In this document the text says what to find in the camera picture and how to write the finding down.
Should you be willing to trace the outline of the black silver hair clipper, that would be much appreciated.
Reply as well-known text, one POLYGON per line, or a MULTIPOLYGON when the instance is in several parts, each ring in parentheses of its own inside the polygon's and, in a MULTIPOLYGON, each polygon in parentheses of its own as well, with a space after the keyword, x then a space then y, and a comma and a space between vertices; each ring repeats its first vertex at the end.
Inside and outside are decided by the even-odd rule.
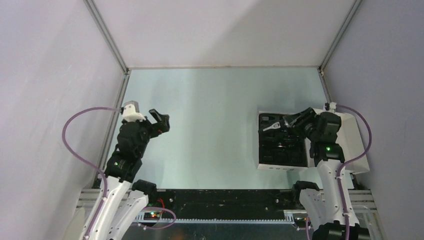
POLYGON ((280 129, 280 128, 281 128, 281 124, 280 124, 280 122, 278 121, 278 122, 275 122, 275 123, 271 124, 270 126, 264 127, 264 128, 262 129, 262 131, 263 131, 263 132, 266 132, 266 131, 270 131, 270 130, 278 130, 278 129, 280 129))

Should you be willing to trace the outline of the white box with black tray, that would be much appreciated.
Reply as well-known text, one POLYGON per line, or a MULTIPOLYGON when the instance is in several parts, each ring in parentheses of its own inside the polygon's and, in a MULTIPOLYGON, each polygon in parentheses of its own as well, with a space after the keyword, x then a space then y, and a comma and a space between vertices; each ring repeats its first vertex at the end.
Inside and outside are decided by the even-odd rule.
POLYGON ((284 112, 258 112, 258 170, 302 172, 310 167, 307 141, 284 125, 285 115, 284 112), (276 122, 280 122, 281 128, 262 131, 276 122))

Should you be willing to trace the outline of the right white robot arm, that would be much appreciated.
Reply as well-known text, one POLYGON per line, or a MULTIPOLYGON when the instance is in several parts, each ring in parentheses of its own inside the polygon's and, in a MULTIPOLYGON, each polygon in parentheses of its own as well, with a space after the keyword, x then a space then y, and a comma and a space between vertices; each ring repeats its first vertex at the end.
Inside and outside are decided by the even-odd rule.
POLYGON ((286 115, 284 125, 310 141, 309 155, 319 174, 324 197, 311 182, 297 182, 302 189, 291 194, 291 204, 307 212, 306 225, 312 225, 310 240, 369 240, 369 229, 362 227, 353 210, 348 188, 343 183, 347 161, 336 142, 342 119, 331 111, 309 107, 286 115))

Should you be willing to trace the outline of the white box lid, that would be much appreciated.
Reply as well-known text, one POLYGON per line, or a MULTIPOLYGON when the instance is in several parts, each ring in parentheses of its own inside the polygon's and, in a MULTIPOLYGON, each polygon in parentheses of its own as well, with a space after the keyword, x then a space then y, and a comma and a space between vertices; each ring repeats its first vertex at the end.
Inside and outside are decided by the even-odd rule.
MULTIPOLYGON (((313 109, 317 115, 325 112, 322 109, 313 109)), ((350 113, 335 112, 334 114, 341 117, 341 128, 335 142, 311 142, 304 138, 307 144, 306 154, 309 158, 309 168, 316 167, 320 160, 338 159, 341 155, 344 156, 346 162, 361 156, 355 163, 347 166, 346 170, 353 174, 369 172, 369 163, 363 154, 367 147, 363 144, 357 119, 350 113)))

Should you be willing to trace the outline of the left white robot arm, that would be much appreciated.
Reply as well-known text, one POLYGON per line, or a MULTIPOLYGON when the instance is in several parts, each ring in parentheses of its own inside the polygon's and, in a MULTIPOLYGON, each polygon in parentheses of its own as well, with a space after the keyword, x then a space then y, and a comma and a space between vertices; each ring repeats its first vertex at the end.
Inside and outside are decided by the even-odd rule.
POLYGON ((170 117, 156 109, 149 113, 151 123, 137 109, 122 107, 122 125, 117 144, 104 171, 100 196, 86 223, 81 240, 120 240, 143 208, 158 202, 157 186, 146 180, 135 181, 149 141, 170 130, 170 117))

